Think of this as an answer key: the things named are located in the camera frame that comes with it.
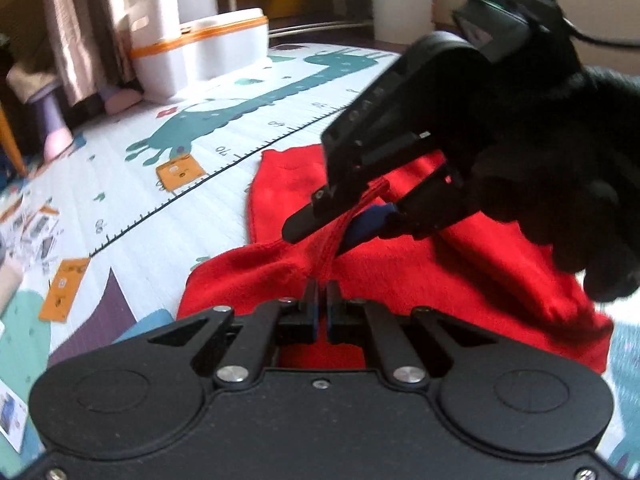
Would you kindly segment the black gloved right hand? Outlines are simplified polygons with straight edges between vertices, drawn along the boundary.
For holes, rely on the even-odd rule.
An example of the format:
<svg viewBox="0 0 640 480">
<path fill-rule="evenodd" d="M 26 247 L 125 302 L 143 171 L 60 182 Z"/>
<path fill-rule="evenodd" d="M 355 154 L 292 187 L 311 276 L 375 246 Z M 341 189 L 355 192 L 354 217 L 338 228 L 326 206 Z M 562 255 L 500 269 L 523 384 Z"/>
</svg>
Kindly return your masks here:
<svg viewBox="0 0 640 480">
<path fill-rule="evenodd" d="M 639 78 L 602 67 L 501 77 L 461 98 L 442 150 L 483 214 L 548 246 L 587 296 L 639 288 Z"/>
</svg>

